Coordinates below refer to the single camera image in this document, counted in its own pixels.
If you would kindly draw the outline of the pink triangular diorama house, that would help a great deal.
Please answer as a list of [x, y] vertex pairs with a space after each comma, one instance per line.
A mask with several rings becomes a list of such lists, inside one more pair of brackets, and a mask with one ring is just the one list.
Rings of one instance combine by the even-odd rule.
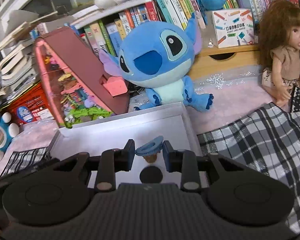
[[59, 127], [72, 128], [127, 113], [127, 82], [107, 74], [98, 57], [70, 27], [36, 38], [34, 53]]

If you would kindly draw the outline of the white cardboard box tray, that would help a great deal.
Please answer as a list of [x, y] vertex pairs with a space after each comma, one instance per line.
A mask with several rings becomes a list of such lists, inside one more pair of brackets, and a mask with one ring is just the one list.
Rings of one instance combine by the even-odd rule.
[[[60, 161], [48, 170], [48, 180], [57, 189], [71, 185], [76, 189], [94, 188], [97, 175], [94, 157], [106, 150], [123, 149], [129, 139], [134, 140], [136, 150], [160, 135], [175, 150], [189, 150], [199, 155], [198, 140], [187, 110], [183, 104], [173, 103], [87, 122], [71, 129], [61, 128], [51, 143], [51, 155]], [[161, 150], [152, 164], [135, 154], [132, 169], [115, 174], [116, 188], [123, 183], [141, 184], [139, 175], [147, 166], [160, 168], [161, 183], [174, 183], [180, 187], [181, 174], [166, 171]]]

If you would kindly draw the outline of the brown haired doll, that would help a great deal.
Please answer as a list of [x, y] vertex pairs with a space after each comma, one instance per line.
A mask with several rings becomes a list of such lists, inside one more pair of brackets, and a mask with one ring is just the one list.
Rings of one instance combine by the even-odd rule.
[[260, 21], [258, 44], [261, 86], [283, 107], [300, 86], [300, 8], [288, 0], [271, 2]]

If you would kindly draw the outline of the black round lid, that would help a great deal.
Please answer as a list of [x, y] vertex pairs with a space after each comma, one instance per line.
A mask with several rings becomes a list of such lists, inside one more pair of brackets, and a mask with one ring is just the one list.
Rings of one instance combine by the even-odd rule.
[[157, 184], [162, 182], [163, 174], [160, 168], [147, 166], [140, 172], [139, 178], [143, 184]]

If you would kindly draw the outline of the wooden drawer box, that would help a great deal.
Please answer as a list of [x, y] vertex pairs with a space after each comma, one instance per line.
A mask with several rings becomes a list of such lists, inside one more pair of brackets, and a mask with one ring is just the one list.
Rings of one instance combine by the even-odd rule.
[[258, 65], [257, 44], [229, 48], [204, 48], [195, 58], [188, 75], [193, 79], [229, 69]]

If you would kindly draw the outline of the blue hair clip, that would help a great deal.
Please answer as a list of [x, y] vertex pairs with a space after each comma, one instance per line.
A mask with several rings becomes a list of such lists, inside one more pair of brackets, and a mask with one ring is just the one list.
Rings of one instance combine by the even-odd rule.
[[149, 164], [155, 163], [157, 161], [158, 153], [160, 153], [162, 150], [163, 140], [164, 137], [160, 135], [137, 148], [135, 150], [135, 154], [137, 156], [143, 157], [143, 159], [145, 159], [145, 161]]

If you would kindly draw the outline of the black white plaid cloth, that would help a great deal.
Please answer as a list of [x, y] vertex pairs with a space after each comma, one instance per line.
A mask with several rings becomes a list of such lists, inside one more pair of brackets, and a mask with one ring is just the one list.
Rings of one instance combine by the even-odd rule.
[[199, 137], [209, 185], [121, 184], [48, 227], [12, 223], [2, 239], [300, 239], [300, 88]]

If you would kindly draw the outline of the blue Stitch plush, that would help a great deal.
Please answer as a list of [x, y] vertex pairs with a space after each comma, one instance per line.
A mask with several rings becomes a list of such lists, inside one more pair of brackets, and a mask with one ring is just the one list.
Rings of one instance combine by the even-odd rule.
[[109, 75], [145, 89], [149, 102], [138, 110], [182, 102], [204, 112], [211, 108], [214, 96], [197, 94], [188, 76], [201, 49], [199, 24], [191, 15], [185, 29], [168, 22], [143, 22], [122, 41], [117, 56], [101, 50], [99, 59]]

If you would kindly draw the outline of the red plastic crate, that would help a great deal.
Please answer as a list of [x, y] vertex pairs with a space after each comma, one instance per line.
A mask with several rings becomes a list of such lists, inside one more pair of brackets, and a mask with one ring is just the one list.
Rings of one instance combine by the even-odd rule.
[[11, 103], [3, 106], [0, 111], [1, 113], [10, 113], [12, 122], [18, 125], [53, 118], [41, 82], [32, 86]]

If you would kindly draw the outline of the label printer box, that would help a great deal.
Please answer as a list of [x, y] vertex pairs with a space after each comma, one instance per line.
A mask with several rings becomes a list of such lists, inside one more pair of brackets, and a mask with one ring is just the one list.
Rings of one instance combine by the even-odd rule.
[[215, 47], [228, 48], [255, 43], [251, 10], [240, 8], [211, 10], [206, 15], [210, 41]]

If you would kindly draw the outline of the stack of books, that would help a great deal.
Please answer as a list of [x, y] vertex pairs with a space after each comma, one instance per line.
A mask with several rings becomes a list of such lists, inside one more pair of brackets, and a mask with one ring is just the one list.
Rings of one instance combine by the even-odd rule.
[[32, 56], [32, 46], [39, 35], [36, 27], [57, 16], [56, 10], [44, 16], [25, 10], [10, 13], [5, 37], [0, 42], [0, 52], [8, 51], [0, 61], [0, 97], [15, 93], [23, 82], [36, 77]]

